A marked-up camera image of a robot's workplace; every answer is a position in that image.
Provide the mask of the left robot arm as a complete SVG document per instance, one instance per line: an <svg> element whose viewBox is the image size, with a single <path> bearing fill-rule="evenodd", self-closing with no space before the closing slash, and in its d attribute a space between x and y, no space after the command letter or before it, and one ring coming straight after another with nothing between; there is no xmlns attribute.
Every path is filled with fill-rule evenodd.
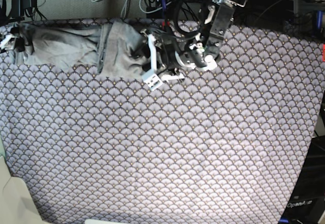
<svg viewBox="0 0 325 224"><path fill-rule="evenodd" d="M186 2L199 2L198 28L185 31L178 24L180 10ZM143 82L154 91L165 82L183 80L180 69L198 69L203 72L217 68L220 47L225 31L233 22L236 7L244 7L247 0L160 0L159 10L166 17L173 14L173 26L164 21L163 30L143 29L147 41L137 55L150 62L143 66Z"/></svg>

